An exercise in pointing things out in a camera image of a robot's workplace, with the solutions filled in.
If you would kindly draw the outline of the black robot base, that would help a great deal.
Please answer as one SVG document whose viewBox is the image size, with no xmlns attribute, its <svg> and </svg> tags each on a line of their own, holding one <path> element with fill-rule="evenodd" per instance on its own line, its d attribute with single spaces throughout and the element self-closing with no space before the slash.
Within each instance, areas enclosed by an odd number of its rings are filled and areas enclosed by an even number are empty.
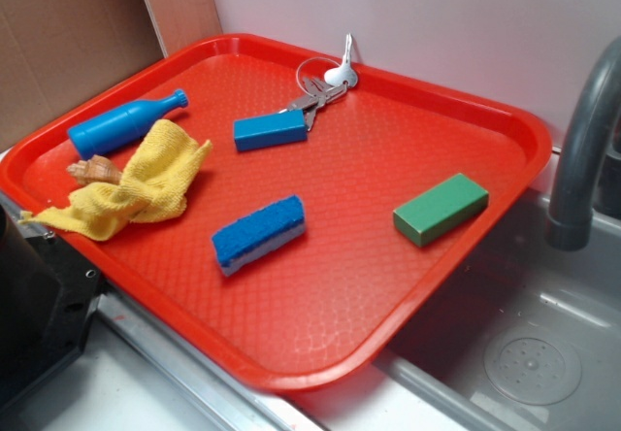
<svg viewBox="0 0 621 431">
<path fill-rule="evenodd" d="M 56 236 L 24 237 L 1 211 L 1 410 L 79 358 L 99 268 Z"/>
</svg>

